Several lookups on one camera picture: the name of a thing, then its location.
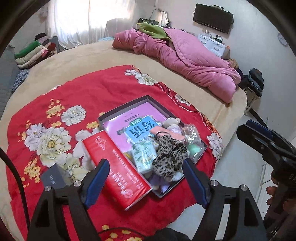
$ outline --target plastic bag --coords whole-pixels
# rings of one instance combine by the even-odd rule
[[[202,144],[200,134],[195,125],[185,124],[182,130],[186,139],[185,144],[189,151],[189,158],[196,164],[205,146]]]

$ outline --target beige bedspread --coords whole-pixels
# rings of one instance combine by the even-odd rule
[[[157,60],[115,50],[112,48],[112,41],[101,41],[61,52],[40,62],[30,70],[26,81],[10,98],[0,121],[1,148],[4,151],[7,150],[6,133],[11,117],[36,97],[78,76],[126,64],[133,64],[142,73],[165,83],[203,112],[219,131],[224,146],[227,146],[246,107],[247,98],[242,89],[237,88],[232,102],[225,105],[206,89],[165,68]],[[0,161],[0,193],[1,218],[14,237],[23,240],[12,215],[5,164],[2,161]]]

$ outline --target leopard print fabric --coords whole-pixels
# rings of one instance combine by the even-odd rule
[[[189,158],[187,147],[168,135],[160,136],[157,157],[153,160],[153,171],[161,177],[172,178],[182,167],[183,161]]]

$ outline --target green blanket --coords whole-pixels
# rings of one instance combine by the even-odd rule
[[[162,39],[172,41],[165,33],[162,27],[158,25],[151,25],[149,23],[142,23],[139,27],[141,33],[145,33],[154,39]]]
[[[40,44],[41,43],[39,43],[38,40],[33,41],[26,48],[22,49],[19,53],[15,54],[15,59],[22,58],[22,57],[26,56],[29,52],[34,50]]]

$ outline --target blue gripper pad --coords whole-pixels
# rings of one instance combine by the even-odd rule
[[[183,173],[198,204],[207,209],[211,200],[209,178],[199,171],[190,159],[183,162]]]
[[[270,139],[270,140],[273,139],[272,131],[270,129],[262,126],[261,124],[257,123],[256,121],[248,120],[246,125],[253,128],[254,130],[258,131],[262,135],[266,136],[268,139]]]
[[[87,192],[86,192],[86,199],[84,201],[84,205],[87,209],[90,208],[90,206],[94,205],[99,197],[99,194],[105,184],[105,181],[109,175],[110,171],[110,164],[107,160],[104,161],[101,168],[91,181],[91,183],[88,186]]]

